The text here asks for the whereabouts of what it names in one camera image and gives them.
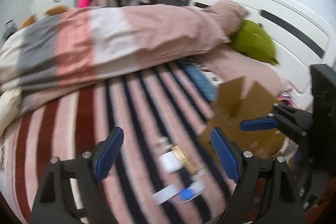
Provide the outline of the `white bed headboard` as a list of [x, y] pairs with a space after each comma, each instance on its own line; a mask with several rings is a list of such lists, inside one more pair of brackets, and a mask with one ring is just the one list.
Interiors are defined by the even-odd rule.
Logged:
[[[197, 9], [220, 0], [190, 0]], [[276, 46], [278, 70], [289, 82], [289, 94], [302, 109], [313, 103], [310, 66], [335, 63], [335, 30], [321, 16], [295, 0], [228, 0], [244, 6], [248, 19], [260, 23]]]

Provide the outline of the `white earbuds case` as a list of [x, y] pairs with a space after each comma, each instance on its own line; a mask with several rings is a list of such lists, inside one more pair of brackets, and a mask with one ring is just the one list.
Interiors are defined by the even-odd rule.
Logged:
[[182, 169], [183, 165], [173, 151], [166, 152], [158, 157], [163, 170], [166, 173], [174, 173]]

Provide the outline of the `white blue-capped tube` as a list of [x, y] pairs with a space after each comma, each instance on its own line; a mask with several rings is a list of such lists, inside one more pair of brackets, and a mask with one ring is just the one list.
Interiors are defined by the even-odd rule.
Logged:
[[193, 176], [191, 185], [184, 189], [179, 189], [175, 184], [163, 188], [154, 193], [152, 197], [158, 205], [167, 201], [182, 204], [187, 203], [200, 196], [205, 190], [205, 169], [199, 169]]

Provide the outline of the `pink grey patchwork duvet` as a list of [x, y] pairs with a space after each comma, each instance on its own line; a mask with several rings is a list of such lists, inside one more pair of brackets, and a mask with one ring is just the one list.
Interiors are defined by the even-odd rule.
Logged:
[[140, 71], [213, 50], [228, 37], [210, 14], [169, 5], [87, 7], [46, 17], [1, 47], [1, 91], [37, 91]]

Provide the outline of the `gold rectangular case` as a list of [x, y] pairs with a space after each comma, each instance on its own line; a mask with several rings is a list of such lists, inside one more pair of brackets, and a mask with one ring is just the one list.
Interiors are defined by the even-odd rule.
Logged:
[[183, 154], [183, 152], [177, 145], [171, 147], [171, 150], [189, 174], [197, 173], [198, 169], [196, 169], [194, 165], [190, 161], [188, 161], [187, 157]]

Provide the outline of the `brown plush toy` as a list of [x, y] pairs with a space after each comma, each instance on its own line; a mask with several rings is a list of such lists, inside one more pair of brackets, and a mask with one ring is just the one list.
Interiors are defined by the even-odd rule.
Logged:
[[[49, 10], [47, 10], [45, 12], [45, 15], [46, 16], [54, 16], [54, 15], [59, 15], [59, 14], [62, 14], [62, 13], [65, 13], [67, 11], [70, 11], [71, 9], [67, 6], [64, 6], [64, 5], [58, 5], [58, 6], [55, 6]], [[21, 25], [20, 29], [23, 29], [29, 25], [32, 25], [34, 24], [35, 22], [37, 21], [37, 16], [36, 15], [32, 15], [30, 16], [29, 18], [27, 18]]]

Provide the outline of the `pink pillow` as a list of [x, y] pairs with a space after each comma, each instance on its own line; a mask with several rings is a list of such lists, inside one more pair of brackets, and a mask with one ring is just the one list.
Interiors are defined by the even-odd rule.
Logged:
[[235, 34], [250, 14], [244, 6], [226, 0], [218, 1], [203, 11], [217, 22], [227, 36]]

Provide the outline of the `brown cardboard box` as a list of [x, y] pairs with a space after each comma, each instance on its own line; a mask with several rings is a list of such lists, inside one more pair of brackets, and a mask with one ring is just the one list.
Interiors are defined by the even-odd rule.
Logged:
[[275, 128], [250, 132], [239, 128], [243, 120], [267, 116], [276, 102], [275, 96], [258, 82], [253, 82], [247, 92], [244, 91], [246, 87], [245, 77], [219, 85], [217, 101], [213, 103], [214, 116], [198, 137], [199, 142], [212, 157], [216, 156], [210, 142], [210, 134], [215, 127], [220, 127], [242, 150], [249, 150], [263, 159], [272, 158], [282, 147], [285, 135]]

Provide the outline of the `green plush toy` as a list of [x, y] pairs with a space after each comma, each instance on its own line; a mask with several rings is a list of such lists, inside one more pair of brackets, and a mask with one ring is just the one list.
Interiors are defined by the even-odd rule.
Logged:
[[257, 61], [271, 65], [278, 64], [275, 43], [261, 25], [251, 20], [244, 20], [230, 40], [229, 46], [234, 51]]

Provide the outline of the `striped pink fleece blanket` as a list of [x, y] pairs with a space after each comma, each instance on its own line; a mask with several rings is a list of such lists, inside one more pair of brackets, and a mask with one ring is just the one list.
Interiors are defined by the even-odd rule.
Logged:
[[[20, 223], [28, 223], [34, 197], [50, 159], [68, 160], [92, 151], [114, 127], [124, 132], [115, 164], [101, 190], [120, 223], [207, 223], [221, 214], [235, 184], [198, 141], [213, 117], [217, 90], [200, 68], [174, 61], [91, 85], [15, 120], [1, 140], [1, 194]], [[158, 160], [161, 138], [176, 144], [201, 170], [205, 188], [193, 200], [154, 201], [174, 184], [195, 176], [168, 174]]]

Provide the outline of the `cream fleece blanket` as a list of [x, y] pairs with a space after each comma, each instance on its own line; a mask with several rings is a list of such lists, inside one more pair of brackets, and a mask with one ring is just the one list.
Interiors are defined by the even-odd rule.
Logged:
[[20, 113], [22, 104], [22, 90], [20, 88], [10, 89], [1, 95], [0, 99], [0, 136], [5, 129]]

